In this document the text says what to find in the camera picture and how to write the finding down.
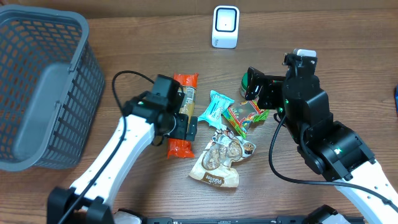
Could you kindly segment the orange pasta packet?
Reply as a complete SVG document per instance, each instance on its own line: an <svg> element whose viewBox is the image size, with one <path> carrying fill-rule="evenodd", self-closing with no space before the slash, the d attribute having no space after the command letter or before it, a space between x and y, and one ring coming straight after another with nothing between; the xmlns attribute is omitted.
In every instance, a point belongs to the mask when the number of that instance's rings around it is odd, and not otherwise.
<svg viewBox="0 0 398 224"><path fill-rule="evenodd" d="M174 80L181 84L182 91L185 94L180 113L188 115L188 122L190 123L195 107L198 74L194 73L193 75L184 75L175 73ZM194 158L195 155L192 152L192 142L180 139L169 139L167 158L169 159L172 156L179 158Z"/></svg>

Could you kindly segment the green candy bag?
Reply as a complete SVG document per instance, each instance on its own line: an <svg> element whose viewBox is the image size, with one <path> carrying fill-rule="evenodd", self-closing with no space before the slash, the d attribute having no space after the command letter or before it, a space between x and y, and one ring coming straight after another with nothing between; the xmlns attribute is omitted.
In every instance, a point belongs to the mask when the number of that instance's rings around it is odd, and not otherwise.
<svg viewBox="0 0 398 224"><path fill-rule="evenodd" d="M256 100L233 103L223 112L223 116L243 139L246 139L252 123L265 121L268 114L268 110L258 107Z"/></svg>

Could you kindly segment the teal wipes packet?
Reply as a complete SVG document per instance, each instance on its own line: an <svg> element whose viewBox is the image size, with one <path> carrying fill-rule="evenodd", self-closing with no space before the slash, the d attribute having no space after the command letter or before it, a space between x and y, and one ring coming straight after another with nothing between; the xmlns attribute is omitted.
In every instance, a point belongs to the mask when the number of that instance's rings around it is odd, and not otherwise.
<svg viewBox="0 0 398 224"><path fill-rule="evenodd" d="M221 129L223 127L221 115L234 103L234 100L214 90L210 91L210 100L210 104L198 117L198 121L206 121L210 126Z"/></svg>

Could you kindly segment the white brown cookie bag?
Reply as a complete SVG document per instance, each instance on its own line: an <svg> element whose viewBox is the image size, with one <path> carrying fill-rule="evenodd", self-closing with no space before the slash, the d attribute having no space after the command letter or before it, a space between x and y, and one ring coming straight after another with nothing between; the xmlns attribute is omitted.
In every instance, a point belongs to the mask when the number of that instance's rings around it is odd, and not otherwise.
<svg viewBox="0 0 398 224"><path fill-rule="evenodd" d="M215 187L236 188L239 174L231 165L250 157L255 150L255 144L222 126L215 131L188 175Z"/></svg>

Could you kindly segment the green capped bottle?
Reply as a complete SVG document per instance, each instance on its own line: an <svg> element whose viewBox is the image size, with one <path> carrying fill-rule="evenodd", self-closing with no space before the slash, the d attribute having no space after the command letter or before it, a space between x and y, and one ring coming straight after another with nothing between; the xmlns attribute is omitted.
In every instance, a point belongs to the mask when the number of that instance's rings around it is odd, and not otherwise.
<svg viewBox="0 0 398 224"><path fill-rule="evenodd" d="M245 96L246 96L247 88L248 88L248 73L245 73L245 74L243 75L243 77L242 77L242 80L241 80L241 87L240 87L240 89L239 89L239 92L240 92L240 94L241 94L241 96L242 96L243 98L245 98Z"/></svg>

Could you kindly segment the blue packet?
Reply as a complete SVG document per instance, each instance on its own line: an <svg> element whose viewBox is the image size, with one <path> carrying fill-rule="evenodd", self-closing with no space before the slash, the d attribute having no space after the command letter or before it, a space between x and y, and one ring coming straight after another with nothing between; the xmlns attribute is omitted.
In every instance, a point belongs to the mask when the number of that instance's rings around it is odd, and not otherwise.
<svg viewBox="0 0 398 224"><path fill-rule="evenodd" d="M398 114L398 85L395 88L394 98L396 104L396 113Z"/></svg>

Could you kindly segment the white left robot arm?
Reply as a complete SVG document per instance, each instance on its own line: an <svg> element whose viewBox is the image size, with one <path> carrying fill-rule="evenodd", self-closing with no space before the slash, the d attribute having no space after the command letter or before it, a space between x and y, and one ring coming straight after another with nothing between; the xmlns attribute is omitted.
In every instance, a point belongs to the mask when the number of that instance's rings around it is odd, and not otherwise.
<svg viewBox="0 0 398 224"><path fill-rule="evenodd" d="M84 208L86 223L113 223L112 207L133 164L153 140L194 141L198 119L180 112L185 93L171 77L158 75L151 91L124 105L118 126L87 171L69 189L54 188L47 200L47 223L76 222Z"/></svg>

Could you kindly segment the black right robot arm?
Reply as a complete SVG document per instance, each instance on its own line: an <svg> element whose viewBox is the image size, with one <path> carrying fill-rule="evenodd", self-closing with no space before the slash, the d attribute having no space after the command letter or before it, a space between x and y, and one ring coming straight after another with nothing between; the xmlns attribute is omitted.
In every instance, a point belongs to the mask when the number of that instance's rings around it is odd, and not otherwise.
<svg viewBox="0 0 398 224"><path fill-rule="evenodd" d="M297 143L305 164L323 181L299 180L275 171L280 179L305 185L334 186L369 223L397 223L397 192L366 143L333 119L328 95L313 65L289 65L284 77L249 67L246 99L275 109L279 124Z"/></svg>

